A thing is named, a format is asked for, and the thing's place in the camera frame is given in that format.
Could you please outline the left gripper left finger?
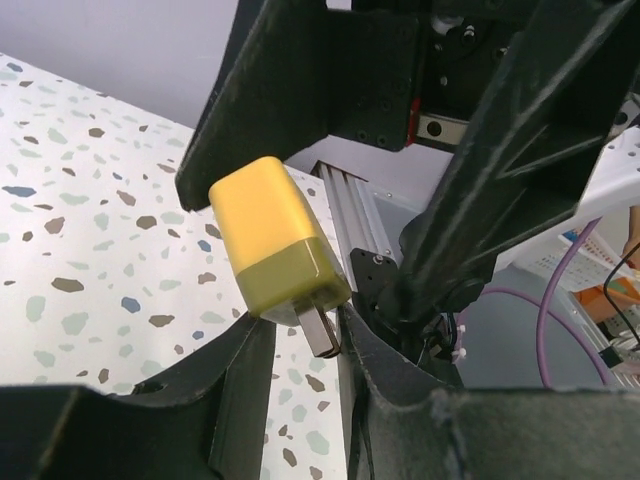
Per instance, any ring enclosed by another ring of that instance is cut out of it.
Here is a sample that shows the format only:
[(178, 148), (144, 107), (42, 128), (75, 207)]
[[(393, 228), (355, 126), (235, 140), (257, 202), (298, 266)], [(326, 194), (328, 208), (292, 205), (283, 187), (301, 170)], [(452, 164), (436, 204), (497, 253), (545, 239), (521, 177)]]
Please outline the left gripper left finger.
[(259, 478), (275, 337), (242, 317), (129, 395), (2, 388), (2, 478)]

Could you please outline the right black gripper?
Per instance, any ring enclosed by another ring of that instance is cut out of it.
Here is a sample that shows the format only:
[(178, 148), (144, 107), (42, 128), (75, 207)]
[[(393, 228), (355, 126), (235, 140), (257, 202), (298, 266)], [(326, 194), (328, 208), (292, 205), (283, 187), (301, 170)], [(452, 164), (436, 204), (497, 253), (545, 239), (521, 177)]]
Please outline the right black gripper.
[(389, 323), (473, 302), (503, 251), (570, 218), (639, 67), (635, 1), (241, 1), (178, 168), (187, 211), (257, 158), (336, 136), (456, 151), (381, 292)]

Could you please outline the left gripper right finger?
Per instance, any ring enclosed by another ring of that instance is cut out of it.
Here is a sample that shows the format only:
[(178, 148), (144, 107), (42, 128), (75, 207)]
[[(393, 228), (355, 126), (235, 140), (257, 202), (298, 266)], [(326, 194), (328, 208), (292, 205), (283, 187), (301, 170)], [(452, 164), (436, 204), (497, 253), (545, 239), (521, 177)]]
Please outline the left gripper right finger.
[(351, 479), (635, 479), (639, 396), (624, 390), (455, 389), (339, 310)]

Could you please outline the small yellow plug adapter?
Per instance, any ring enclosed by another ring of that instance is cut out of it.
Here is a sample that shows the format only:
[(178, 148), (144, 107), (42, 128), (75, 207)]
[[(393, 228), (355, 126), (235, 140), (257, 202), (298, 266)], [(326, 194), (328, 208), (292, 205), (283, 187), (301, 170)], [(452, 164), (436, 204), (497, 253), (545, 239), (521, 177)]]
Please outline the small yellow plug adapter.
[(311, 206), (285, 166), (262, 157), (215, 182), (209, 200), (248, 313), (301, 327), (311, 352), (340, 351), (328, 312), (351, 288)]

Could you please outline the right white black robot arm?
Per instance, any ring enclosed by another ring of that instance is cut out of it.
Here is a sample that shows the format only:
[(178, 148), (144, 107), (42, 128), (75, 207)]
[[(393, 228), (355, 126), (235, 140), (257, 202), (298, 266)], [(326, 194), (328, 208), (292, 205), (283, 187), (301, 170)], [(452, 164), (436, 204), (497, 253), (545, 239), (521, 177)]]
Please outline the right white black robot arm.
[(468, 305), (491, 266), (639, 198), (635, 1), (242, 1), (176, 176), (181, 205), (262, 155), (329, 137), (452, 153), (378, 299), (418, 322)]

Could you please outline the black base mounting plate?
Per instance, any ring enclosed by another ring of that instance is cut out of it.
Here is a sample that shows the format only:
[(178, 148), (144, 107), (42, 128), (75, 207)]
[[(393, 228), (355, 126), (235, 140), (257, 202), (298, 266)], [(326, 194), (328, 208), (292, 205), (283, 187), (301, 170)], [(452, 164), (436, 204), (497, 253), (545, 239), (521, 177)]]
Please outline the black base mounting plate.
[(354, 306), (363, 320), (371, 325), (375, 319), (378, 299), (397, 273), (396, 262), (379, 253), (354, 248), (349, 254), (353, 277)]

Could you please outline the aluminium table frame rail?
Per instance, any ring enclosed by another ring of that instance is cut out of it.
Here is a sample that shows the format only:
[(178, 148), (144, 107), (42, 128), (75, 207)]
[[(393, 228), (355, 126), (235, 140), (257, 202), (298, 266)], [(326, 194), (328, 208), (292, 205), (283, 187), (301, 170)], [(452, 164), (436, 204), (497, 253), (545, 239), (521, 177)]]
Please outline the aluminium table frame rail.
[(325, 162), (317, 162), (312, 173), (324, 182), (346, 263), (356, 248), (401, 260), (400, 233), (415, 213), (405, 198)]

